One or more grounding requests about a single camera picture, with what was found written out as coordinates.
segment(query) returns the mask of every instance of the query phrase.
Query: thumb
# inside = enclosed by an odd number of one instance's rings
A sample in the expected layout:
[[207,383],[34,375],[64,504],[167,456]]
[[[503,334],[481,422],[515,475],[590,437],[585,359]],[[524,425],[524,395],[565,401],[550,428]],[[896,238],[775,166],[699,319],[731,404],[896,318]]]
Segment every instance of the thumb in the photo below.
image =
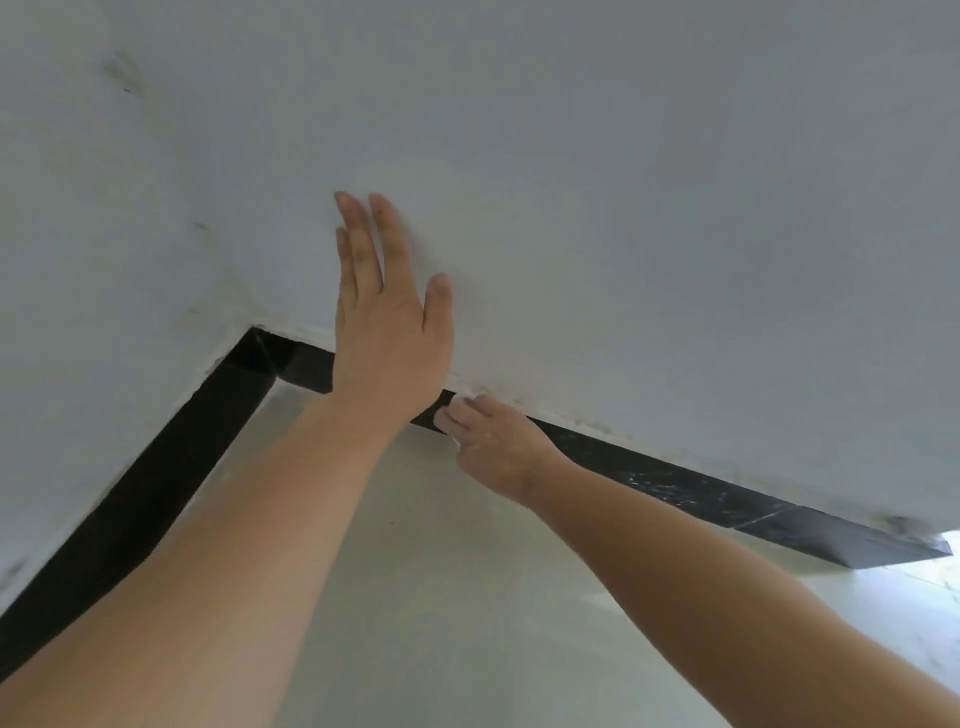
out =
[[453,343],[453,289],[446,273],[438,273],[426,284],[423,330],[444,344]]

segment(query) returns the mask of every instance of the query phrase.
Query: hand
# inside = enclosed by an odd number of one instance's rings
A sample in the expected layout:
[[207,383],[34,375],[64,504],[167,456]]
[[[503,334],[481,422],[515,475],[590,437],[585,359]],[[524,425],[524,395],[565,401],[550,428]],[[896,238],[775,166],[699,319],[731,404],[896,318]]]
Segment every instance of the hand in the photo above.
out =
[[572,465],[543,430],[490,395],[457,397],[433,422],[460,445],[457,464],[468,475],[520,505],[551,469]]
[[372,418],[399,429],[444,389],[453,354],[450,282],[445,275],[430,279],[421,304],[390,201],[370,196],[383,248],[381,273],[363,206],[346,192],[336,199],[346,229],[337,229],[341,276],[333,397],[349,407],[367,407]]

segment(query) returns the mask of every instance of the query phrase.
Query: white floor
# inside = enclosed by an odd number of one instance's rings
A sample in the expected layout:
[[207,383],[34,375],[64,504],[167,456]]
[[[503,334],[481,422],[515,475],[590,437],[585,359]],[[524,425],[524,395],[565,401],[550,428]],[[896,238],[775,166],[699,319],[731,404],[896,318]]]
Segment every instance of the white floor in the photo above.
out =
[[[278,436],[315,396],[275,387],[211,477]],[[726,725],[578,559],[462,475],[454,452],[413,426],[387,452],[277,725]],[[957,559],[850,572],[731,536],[960,692]]]

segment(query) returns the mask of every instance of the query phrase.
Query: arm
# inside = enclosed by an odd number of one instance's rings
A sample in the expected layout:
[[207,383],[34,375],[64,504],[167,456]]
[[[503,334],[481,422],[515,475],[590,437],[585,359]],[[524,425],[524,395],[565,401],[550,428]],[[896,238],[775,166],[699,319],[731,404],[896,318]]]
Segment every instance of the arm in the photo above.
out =
[[5,726],[265,726],[384,448],[440,394],[450,291],[420,304],[390,204],[338,195],[333,392],[0,686]]
[[461,467],[530,508],[737,728],[960,726],[960,699],[799,581],[696,519],[580,468],[519,412],[455,400]]

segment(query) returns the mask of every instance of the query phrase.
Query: forearm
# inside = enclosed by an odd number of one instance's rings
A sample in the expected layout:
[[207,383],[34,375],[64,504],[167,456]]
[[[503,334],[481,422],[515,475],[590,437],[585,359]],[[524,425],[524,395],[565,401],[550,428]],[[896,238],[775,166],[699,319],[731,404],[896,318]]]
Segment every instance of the forearm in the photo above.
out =
[[0,688],[4,724],[269,724],[392,436],[361,407],[313,405]]
[[746,548],[569,463],[535,479],[530,507],[738,728],[960,724],[952,693]]

